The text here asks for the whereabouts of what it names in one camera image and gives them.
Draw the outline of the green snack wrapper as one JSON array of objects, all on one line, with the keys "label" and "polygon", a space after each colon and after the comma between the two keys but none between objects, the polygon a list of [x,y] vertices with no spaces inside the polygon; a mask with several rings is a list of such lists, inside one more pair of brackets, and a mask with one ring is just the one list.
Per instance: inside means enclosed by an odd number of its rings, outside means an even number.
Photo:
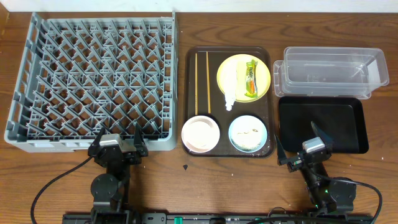
[{"label": "green snack wrapper", "polygon": [[246,63],[245,95],[250,98],[257,97],[256,65],[257,62],[254,59]]}]

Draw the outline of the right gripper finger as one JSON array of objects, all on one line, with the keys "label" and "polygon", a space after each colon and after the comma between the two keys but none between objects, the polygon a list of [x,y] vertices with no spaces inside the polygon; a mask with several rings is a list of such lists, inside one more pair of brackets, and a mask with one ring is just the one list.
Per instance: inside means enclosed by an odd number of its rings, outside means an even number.
[{"label": "right gripper finger", "polygon": [[277,135],[275,135],[275,141],[277,143],[277,163],[282,166],[287,163],[287,156]]},{"label": "right gripper finger", "polygon": [[316,135],[316,137],[319,137],[323,141],[325,146],[333,145],[332,138],[329,135],[327,135],[326,132],[321,130],[313,121],[311,122],[311,127],[312,127],[312,130],[313,130],[314,134]]}]

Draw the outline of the light blue bowl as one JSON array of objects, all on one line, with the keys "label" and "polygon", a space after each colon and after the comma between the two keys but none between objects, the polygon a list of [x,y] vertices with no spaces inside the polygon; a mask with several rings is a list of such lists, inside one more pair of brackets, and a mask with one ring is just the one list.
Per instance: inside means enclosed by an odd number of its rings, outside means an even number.
[{"label": "light blue bowl", "polygon": [[228,137],[238,151],[253,153],[266,144],[268,133],[265,124],[259,118],[242,115],[230,124]]}]

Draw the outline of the white napkin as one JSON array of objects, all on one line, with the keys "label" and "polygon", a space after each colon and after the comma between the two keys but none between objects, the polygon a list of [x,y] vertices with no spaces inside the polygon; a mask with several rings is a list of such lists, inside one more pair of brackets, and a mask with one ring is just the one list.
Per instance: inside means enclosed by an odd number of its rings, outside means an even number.
[{"label": "white napkin", "polygon": [[226,76],[224,78],[224,98],[227,111],[231,111],[236,101],[237,85],[237,65],[238,61],[233,59],[226,67]]}]

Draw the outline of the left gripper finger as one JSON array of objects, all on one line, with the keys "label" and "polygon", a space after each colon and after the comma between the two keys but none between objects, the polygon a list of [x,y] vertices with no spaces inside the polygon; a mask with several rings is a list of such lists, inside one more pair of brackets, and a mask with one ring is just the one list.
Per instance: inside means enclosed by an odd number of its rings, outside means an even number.
[{"label": "left gripper finger", "polygon": [[136,123],[134,125],[135,130],[134,130],[134,146],[143,146],[144,145],[144,141],[142,138],[142,131],[141,131],[141,127]]},{"label": "left gripper finger", "polygon": [[96,137],[95,140],[93,141],[92,146],[99,146],[101,137],[103,136],[103,134],[105,133],[105,131],[106,131],[105,128],[101,128],[101,130],[99,131],[97,137]]}]

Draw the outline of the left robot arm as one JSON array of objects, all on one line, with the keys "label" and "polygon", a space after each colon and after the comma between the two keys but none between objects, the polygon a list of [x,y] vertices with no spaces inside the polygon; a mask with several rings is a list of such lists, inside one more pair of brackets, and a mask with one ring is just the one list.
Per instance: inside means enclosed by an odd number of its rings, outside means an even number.
[{"label": "left robot arm", "polygon": [[106,134],[102,128],[88,148],[88,155],[106,169],[91,183],[92,224],[142,222],[140,213],[129,205],[130,167],[139,165],[148,149],[141,128],[134,128],[133,142],[123,142],[119,134]]}]

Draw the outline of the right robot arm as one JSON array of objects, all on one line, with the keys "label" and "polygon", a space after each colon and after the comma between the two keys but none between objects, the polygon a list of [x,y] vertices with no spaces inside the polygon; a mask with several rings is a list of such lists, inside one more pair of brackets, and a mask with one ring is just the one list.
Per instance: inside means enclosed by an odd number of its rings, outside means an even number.
[{"label": "right robot arm", "polygon": [[289,172],[300,171],[307,185],[312,203],[320,214],[341,215],[352,212],[356,198],[356,184],[346,177],[329,177],[323,165],[333,152],[333,140],[314,122],[315,137],[302,143],[302,150],[287,157],[279,138],[277,142],[278,165],[286,165]]}]

